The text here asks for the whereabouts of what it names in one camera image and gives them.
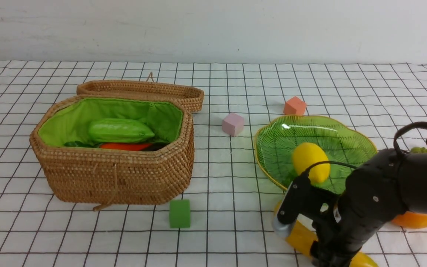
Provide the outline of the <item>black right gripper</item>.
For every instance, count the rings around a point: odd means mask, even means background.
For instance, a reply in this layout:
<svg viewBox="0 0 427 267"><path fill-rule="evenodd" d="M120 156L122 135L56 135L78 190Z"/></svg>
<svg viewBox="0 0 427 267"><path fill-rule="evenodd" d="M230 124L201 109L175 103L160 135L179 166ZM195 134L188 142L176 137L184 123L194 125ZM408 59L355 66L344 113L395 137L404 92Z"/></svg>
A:
<svg viewBox="0 0 427 267"><path fill-rule="evenodd" d="M362 214L357 202L339 202L337 211L342 222L336 222L334 211L321 212L316 203L303 203L301 214L313 220L317 241L310 248L315 267L349 267L352 258L358 253L357 241L351 241L351 234L345 232L346 226L357 227L357 218Z"/></svg>

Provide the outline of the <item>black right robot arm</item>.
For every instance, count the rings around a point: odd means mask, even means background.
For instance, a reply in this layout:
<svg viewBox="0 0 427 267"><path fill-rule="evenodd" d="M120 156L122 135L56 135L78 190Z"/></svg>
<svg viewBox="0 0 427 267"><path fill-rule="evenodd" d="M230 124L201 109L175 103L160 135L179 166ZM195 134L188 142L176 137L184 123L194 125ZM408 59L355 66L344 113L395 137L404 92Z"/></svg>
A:
<svg viewBox="0 0 427 267"><path fill-rule="evenodd" d="M406 212L427 214L427 153L387 149L354 169L337 195L294 182L301 200L296 214L313 220L318 240L310 254L317 267L349 267L364 243L385 223Z"/></svg>

